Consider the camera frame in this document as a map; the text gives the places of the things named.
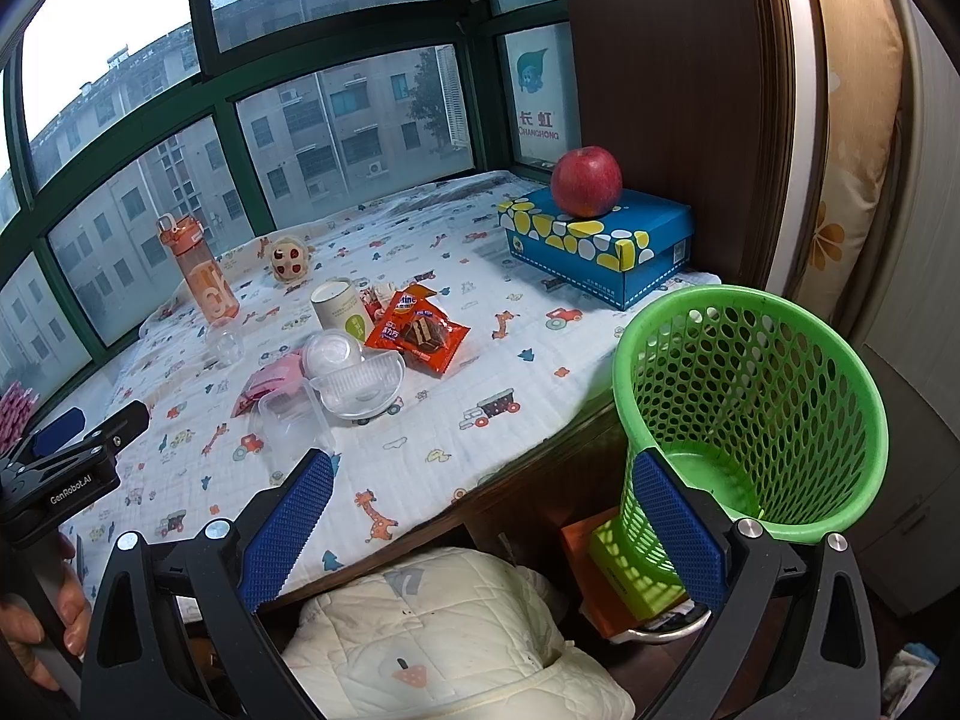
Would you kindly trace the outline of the person's left hand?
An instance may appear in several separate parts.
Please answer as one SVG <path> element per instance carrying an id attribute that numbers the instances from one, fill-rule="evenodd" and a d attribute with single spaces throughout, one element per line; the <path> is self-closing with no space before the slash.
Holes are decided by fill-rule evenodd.
<path id="1" fill-rule="evenodd" d="M 21 673 L 80 702 L 91 610 L 68 541 L 13 553 L 2 569 L 2 640 Z"/>

